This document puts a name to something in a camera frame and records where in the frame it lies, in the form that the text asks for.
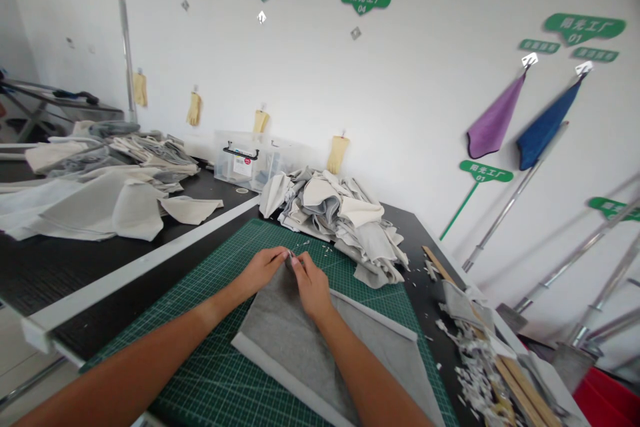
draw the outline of green cutting mat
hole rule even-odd
[[[418,333],[418,347],[447,427],[458,426],[449,397],[402,285],[373,290],[353,278],[354,263],[326,242],[261,220],[247,222],[199,266],[104,347],[88,370],[176,318],[237,277],[263,248],[307,250],[329,277],[331,288]],[[178,369],[150,407],[186,425],[318,426],[327,423],[231,346],[251,301],[218,325]]]

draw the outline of plastic storage box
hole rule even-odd
[[[311,149],[301,143],[264,133],[215,132],[214,176],[256,192],[276,173],[291,173],[311,161]]]

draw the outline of box handle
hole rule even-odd
[[[244,157],[244,158],[248,158],[249,160],[258,160],[258,153],[260,153],[260,151],[258,149],[255,150],[255,155],[253,157],[251,157],[250,155],[247,155],[246,153],[241,153],[241,152],[236,152],[231,150],[231,140],[227,140],[229,142],[229,147],[223,148],[222,151],[225,151],[227,153],[232,153],[233,155],[237,155],[238,157]]]

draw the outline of table surface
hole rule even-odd
[[[0,181],[33,178],[26,163],[0,161]],[[182,184],[185,191],[179,194],[224,201],[224,209],[218,209],[207,220],[256,195],[253,192],[237,193],[235,185],[215,179],[206,169]],[[383,217],[392,222],[405,238],[400,247],[407,254],[411,269],[402,272],[405,289],[420,327],[424,334],[433,338],[429,348],[435,361],[442,365],[440,377],[459,423],[464,426],[480,425],[470,409],[458,399],[461,389],[454,368],[461,366],[460,357],[453,342],[435,325],[435,321],[442,317],[450,332],[456,332],[457,329],[448,316],[441,315],[438,301],[431,293],[434,283],[423,269],[425,256],[422,246],[431,249],[459,285],[462,286],[463,282],[413,213],[390,205],[384,204],[384,207]],[[254,218],[262,218],[257,207],[247,210],[60,325],[53,330],[53,339],[81,359],[90,359],[242,225]],[[16,242],[0,234],[0,256],[6,259],[0,269],[0,300],[24,316],[31,315],[195,228],[179,224],[171,218],[165,218],[164,222],[165,228],[152,242],[120,237],[104,242],[82,242],[43,236]]]

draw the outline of hanging glove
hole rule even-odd
[[[147,78],[142,73],[133,74],[133,100],[141,107],[147,106]]]
[[[327,170],[333,175],[337,175],[340,172],[342,165],[342,158],[345,156],[345,150],[349,146],[349,139],[345,137],[333,137],[331,144],[331,153],[329,154],[329,160],[327,160]]]
[[[187,123],[194,127],[200,123],[200,95],[191,92],[191,107],[187,113]]]
[[[263,133],[267,122],[269,121],[269,114],[262,110],[255,111],[255,123],[253,124],[253,133]]]

